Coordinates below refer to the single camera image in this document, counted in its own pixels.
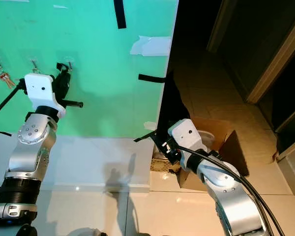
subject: black cable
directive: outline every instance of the black cable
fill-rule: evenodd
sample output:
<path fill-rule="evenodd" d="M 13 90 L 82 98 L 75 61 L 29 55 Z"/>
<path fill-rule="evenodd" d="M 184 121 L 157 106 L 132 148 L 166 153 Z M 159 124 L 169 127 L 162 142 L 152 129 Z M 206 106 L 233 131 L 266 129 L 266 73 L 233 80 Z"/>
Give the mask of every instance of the black cable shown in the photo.
<path fill-rule="evenodd" d="M 277 222 L 275 216 L 273 215 L 272 211 L 270 210 L 270 208 L 267 206 L 267 204 L 265 203 L 265 201 L 262 199 L 262 197 L 259 195 L 259 193 L 256 191 L 256 189 L 251 185 L 251 183 L 249 183 L 249 181 L 243 177 L 242 175 L 237 175 L 235 172 L 233 172 L 229 167 L 225 166 L 224 164 L 220 163 L 219 161 L 216 161 L 214 159 L 212 159 L 211 157 L 207 157 L 207 156 L 204 156 L 204 155 L 201 155 L 193 150 L 190 150 L 188 148 L 185 148 L 185 147 L 181 147 L 181 146 L 178 146 L 177 148 L 183 150 L 183 151 L 186 151 L 188 153 L 191 153 L 191 154 L 194 154 L 194 155 L 197 155 L 201 158 L 203 158 L 204 160 L 207 160 L 211 163 L 213 163 L 214 165 L 218 166 L 219 168 L 225 170 L 228 172 L 228 174 L 233 177 L 236 181 L 240 182 L 242 185 L 244 185 L 244 187 L 249 191 L 249 193 L 253 196 L 258 208 L 259 208 L 259 211 L 265 221 L 265 226 L 267 228 L 267 230 L 269 231 L 269 234 L 272 236 L 273 235 L 273 231 L 271 229 L 271 225 L 267 219 L 267 216 L 264 212 L 264 209 L 262 207 L 262 205 L 264 206 L 264 208 L 266 209 L 266 211 L 268 212 L 268 214 L 270 215 L 275 227 L 277 228 L 280 236 L 285 236 L 284 232 L 282 231 L 279 223 Z"/>
<path fill-rule="evenodd" d="M 24 79 L 20 79 L 20 82 L 15 87 L 15 89 L 4 99 L 3 102 L 0 103 L 0 110 L 8 103 L 8 101 L 16 94 L 16 92 L 20 89 L 26 89 Z"/>
<path fill-rule="evenodd" d="M 19 90 L 19 88 L 16 86 L 15 89 L 4 99 L 3 102 L 0 104 L 0 110 L 8 103 L 8 101 L 16 94 L 16 92 Z"/>

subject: silver metal arm segment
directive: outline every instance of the silver metal arm segment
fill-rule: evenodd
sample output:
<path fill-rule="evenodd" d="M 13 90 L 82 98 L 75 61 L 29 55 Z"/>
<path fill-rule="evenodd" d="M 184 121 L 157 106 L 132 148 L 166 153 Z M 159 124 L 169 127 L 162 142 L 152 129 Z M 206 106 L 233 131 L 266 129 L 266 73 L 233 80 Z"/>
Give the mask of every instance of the silver metal arm segment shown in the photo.
<path fill-rule="evenodd" d="M 207 151 L 190 119 L 177 122 L 168 132 L 180 146 L 194 151 L 199 149 Z M 185 170 L 189 170 L 191 158 L 191 154 L 182 151 L 180 164 Z M 231 168 L 239 176 L 239 172 L 233 165 L 215 159 Z M 241 183 L 209 161 L 202 160 L 195 165 L 194 172 L 215 200 L 216 212 L 226 236 L 268 236 L 256 203 L 243 190 Z"/>
<path fill-rule="evenodd" d="M 67 71 L 61 71 L 56 85 L 63 89 L 69 86 L 69 79 Z M 37 216 L 36 200 L 56 141 L 56 122 L 65 115 L 65 108 L 55 99 L 53 80 L 48 75 L 25 76 L 27 94 L 36 111 L 27 115 L 17 133 L 18 142 L 0 187 L 0 235 L 3 236 L 37 235 L 30 224 Z"/>

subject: white wall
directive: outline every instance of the white wall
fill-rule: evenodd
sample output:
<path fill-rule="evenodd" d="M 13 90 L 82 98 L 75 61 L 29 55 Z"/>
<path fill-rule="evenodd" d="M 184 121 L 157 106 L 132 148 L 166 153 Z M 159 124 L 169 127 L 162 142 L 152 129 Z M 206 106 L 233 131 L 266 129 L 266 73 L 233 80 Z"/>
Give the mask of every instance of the white wall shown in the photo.
<path fill-rule="evenodd" d="M 0 134 L 0 185 L 16 136 Z M 57 136 L 42 190 L 147 192 L 153 142 L 129 138 Z"/>

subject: white tape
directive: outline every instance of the white tape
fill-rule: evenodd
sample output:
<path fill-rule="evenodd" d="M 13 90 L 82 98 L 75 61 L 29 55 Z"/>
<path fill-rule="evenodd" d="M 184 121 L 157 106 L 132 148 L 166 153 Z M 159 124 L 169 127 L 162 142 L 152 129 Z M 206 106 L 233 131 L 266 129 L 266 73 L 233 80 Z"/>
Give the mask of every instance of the white tape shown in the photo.
<path fill-rule="evenodd" d="M 0 0 L 0 1 L 22 1 L 22 2 L 30 2 L 30 0 Z"/>
<path fill-rule="evenodd" d="M 66 6 L 61 6 L 61 5 L 54 5 L 54 8 L 65 8 L 65 9 L 68 9 L 68 7 L 66 7 Z"/>
<path fill-rule="evenodd" d="M 156 129 L 156 122 L 147 121 L 144 122 L 144 129 L 148 130 L 155 130 Z"/>
<path fill-rule="evenodd" d="M 130 54 L 142 56 L 169 56 L 171 51 L 171 37 L 139 36 L 131 48 Z"/>

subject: dark wall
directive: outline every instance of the dark wall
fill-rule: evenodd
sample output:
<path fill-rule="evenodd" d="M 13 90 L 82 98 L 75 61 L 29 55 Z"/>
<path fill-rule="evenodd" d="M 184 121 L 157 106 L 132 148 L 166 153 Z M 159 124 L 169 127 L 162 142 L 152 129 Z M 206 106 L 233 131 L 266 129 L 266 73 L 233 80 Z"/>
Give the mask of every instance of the dark wall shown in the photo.
<path fill-rule="evenodd" d="M 206 47 L 222 0 L 180 0 L 173 43 L 194 42 Z"/>
<path fill-rule="evenodd" d="M 272 124 L 275 130 L 295 111 L 295 55 L 272 87 Z"/>
<path fill-rule="evenodd" d="M 218 53 L 244 98 L 295 22 L 295 0 L 238 0 Z"/>

